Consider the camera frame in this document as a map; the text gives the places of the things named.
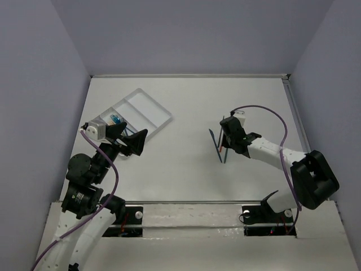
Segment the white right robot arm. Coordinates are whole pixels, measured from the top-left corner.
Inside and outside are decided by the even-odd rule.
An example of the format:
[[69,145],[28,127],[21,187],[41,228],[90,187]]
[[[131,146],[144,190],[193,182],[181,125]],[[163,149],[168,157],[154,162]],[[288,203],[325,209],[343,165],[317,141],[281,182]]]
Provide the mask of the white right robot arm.
[[261,201],[259,214],[265,221],[275,220],[286,209],[318,208],[340,184],[324,155],[314,150],[299,152],[276,145],[257,133],[247,134],[240,119],[230,116],[220,122],[222,146],[249,159],[264,162],[284,172],[290,184]]

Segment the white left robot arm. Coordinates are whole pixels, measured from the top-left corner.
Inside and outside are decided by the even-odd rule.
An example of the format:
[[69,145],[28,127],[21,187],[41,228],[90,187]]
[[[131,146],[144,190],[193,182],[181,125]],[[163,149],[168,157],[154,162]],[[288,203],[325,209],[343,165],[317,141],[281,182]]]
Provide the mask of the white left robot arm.
[[120,174],[114,162],[119,154],[141,155],[148,130],[124,135],[126,127],[126,122],[98,128],[88,122],[80,128],[96,152],[69,160],[68,188],[54,236],[32,270],[82,270],[107,229],[127,219],[126,202],[115,195]]

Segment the green plastic knife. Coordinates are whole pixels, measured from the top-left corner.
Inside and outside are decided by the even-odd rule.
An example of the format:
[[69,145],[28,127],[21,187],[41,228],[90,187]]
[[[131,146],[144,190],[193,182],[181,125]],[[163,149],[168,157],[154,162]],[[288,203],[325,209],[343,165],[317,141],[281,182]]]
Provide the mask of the green plastic knife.
[[223,163],[224,163],[224,164],[225,164],[225,163],[226,163],[226,161],[227,161],[228,151],[229,151],[229,149],[228,149],[228,148],[226,148],[226,149],[225,149],[225,154],[224,154],[224,159],[223,159]]

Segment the blue plastic knife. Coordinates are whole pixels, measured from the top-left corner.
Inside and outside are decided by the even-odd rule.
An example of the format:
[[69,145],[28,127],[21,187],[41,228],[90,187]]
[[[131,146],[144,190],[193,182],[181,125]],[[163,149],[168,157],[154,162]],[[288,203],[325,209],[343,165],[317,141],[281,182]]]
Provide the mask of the blue plastic knife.
[[221,153],[219,152],[219,148],[218,148],[218,145],[215,141],[215,135],[214,135],[214,132],[211,130],[211,129],[208,129],[209,130],[209,133],[211,135],[211,138],[212,138],[212,141],[213,141],[213,144],[214,144],[214,147],[215,147],[215,150],[216,150],[216,153],[217,153],[217,156],[218,156],[218,159],[221,163],[223,163],[222,161],[222,157],[221,157]]

